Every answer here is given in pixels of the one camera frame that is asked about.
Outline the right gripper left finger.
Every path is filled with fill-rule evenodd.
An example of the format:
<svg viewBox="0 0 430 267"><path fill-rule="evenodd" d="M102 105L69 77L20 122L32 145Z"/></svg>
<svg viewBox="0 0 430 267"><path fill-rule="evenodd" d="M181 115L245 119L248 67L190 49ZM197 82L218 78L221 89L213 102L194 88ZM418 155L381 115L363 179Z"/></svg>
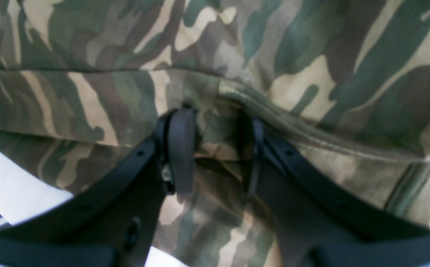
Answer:
<svg viewBox="0 0 430 267"><path fill-rule="evenodd" d="M168 111L154 133L102 180L0 231L0 265L144 266L164 199L193 192L195 149L195 111Z"/></svg>

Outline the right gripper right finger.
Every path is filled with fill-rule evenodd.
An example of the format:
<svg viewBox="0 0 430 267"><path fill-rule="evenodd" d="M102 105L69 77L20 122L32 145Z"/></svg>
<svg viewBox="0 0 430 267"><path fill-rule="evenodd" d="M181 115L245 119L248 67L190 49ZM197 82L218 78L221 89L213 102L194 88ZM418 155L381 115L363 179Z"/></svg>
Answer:
<svg viewBox="0 0 430 267"><path fill-rule="evenodd" d="M269 209L285 267L430 267L430 230L343 190L295 147L239 117L243 186Z"/></svg>

